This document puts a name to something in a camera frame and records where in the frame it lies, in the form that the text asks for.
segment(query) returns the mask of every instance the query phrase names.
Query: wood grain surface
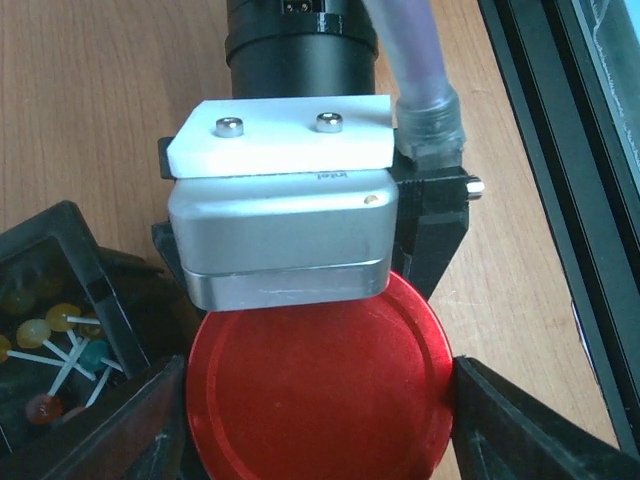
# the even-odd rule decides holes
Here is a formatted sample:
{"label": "wood grain surface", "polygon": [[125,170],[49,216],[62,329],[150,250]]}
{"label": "wood grain surface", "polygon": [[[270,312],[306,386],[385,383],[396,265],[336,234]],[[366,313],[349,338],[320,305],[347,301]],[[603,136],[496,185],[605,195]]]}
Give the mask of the wood grain surface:
{"label": "wood grain surface", "polygon": [[[478,6],[434,8],[465,166],[487,191],[431,303],[455,354],[615,443]],[[0,0],[0,229],[69,199],[101,245],[160,264],[150,226],[166,219],[171,183],[156,140],[229,96],[225,36],[219,0]],[[384,55],[378,87],[395,93]],[[435,477],[458,478],[451,449]]]}

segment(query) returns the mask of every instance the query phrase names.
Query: screw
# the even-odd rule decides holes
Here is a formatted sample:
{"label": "screw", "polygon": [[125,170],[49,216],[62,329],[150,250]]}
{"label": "screw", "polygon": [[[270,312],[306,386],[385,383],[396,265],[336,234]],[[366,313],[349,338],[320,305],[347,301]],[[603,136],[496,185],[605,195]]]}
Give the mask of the screw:
{"label": "screw", "polygon": [[316,118],[316,128],[320,133],[340,133],[342,131],[342,115],[338,113],[321,113]]}
{"label": "screw", "polygon": [[221,118],[216,122],[215,134],[222,138],[240,137],[244,134],[244,124],[239,118]]}
{"label": "screw", "polygon": [[484,182],[476,176],[470,176],[467,180],[467,199],[479,200],[484,193]]}

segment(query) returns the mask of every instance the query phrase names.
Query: orange lollipop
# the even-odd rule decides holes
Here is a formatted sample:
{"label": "orange lollipop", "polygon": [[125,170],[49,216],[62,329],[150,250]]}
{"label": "orange lollipop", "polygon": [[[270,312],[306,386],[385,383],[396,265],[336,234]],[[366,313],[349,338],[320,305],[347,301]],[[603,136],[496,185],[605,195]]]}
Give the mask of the orange lollipop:
{"label": "orange lollipop", "polygon": [[[88,313],[84,317],[91,320],[98,318],[95,313]],[[78,323],[78,333],[91,340],[98,340],[105,336],[104,329],[100,323]]]}
{"label": "orange lollipop", "polygon": [[47,425],[62,416],[62,401],[59,397],[41,393],[29,400],[25,411],[34,425]]}

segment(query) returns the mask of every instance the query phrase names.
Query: red lid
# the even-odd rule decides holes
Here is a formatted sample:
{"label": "red lid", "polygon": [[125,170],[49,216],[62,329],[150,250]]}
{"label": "red lid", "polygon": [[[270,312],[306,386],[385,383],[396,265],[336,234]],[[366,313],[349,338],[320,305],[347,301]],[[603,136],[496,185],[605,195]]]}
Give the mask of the red lid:
{"label": "red lid", "polygon": [[396,274],[374,298],[210,313],[187,411],[212,478],[428,478],[447,447],[452,356]]}

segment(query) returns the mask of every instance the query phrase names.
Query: yellow lollipop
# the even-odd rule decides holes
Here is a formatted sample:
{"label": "yellow lollipop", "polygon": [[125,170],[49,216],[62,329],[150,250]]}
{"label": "yellow lollipop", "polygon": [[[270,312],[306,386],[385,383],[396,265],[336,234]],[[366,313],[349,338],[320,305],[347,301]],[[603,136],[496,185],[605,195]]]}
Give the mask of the yellow lollipop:
{"label": "yellow lollipop", "polygon": [[54,332],[68,332],[74,327],[75,322],[69,321],[67,317],[78,317],[80,312],[75,305],[59,303],[47,312],[45,320]]}
{"label": "yellow lollipop", "polygon": [[25,315],[36,304],[36,296],[29,290],[20,288],[7,293],[2,299],[0,308],[9,315]]}
{"label": "yellow lollipop", "polygon": [[38,348],[48,342],[51,336],[51,328],[41,318],[27,320],[16,332],[16,342],[20,348]]}
{"label": "yellow lollipop", "polygon": [[37,355],[31,355],[29,353],[16,352],[11,350],[11,342],[4,335],[0,335],[0,363],[7,361],[9,357],[19,358],[21,360],[29,360],[36,363],[43,363],[45,365],[53,365],[54,367],[63,367],[64,362],[60,360],[54,360],[47,357],[39,357]]}
{"label": "yellow lollipop", "polygon": [[4,363],[9,358],[11,342],[4,335],[0,335],[0,363]]}

